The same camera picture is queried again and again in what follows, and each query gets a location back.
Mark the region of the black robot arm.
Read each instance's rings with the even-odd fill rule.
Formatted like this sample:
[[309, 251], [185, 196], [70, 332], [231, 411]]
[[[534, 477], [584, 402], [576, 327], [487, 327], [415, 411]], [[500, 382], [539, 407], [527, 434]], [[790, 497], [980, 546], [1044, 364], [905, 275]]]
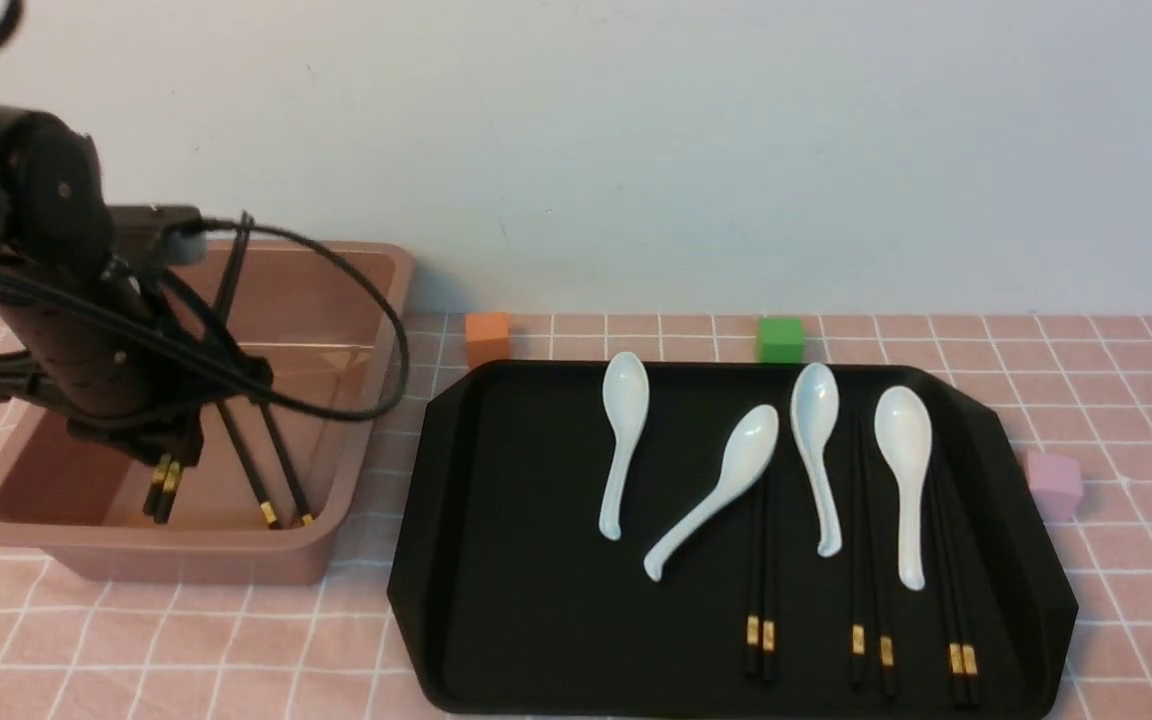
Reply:
[[41, 407], [71, 437], [142, 464], [197, 465], [202, 410], [234, 391], [188, 369], [182, 353], [134, 341], [81, 309], [270, 384], [270, 365], [238, 350], [179, 278], [207, 255], [200, 210], [109, 205], [91, 138], [44, 111], [0, 105], [0, 319], [20, 342], [0, 354], [0, 404]]

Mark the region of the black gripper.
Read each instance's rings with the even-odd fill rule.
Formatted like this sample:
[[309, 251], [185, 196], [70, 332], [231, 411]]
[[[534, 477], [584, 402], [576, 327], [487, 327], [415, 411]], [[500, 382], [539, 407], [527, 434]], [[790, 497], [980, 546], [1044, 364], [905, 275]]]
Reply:
[[63, 416], [70, 435], [142, 464], [192, 468], [204, 448], [202, 409], [242, 388], [187, 366], [185, 356], [273, 387], [268, 361], [228, 331], [229, 309], [228, 293], [210, 304], [173, 270], [73, 290], [51, 270], [0, 263], [0, 318], [22, 344], [0, 354], [0, 402], [18, 397]]

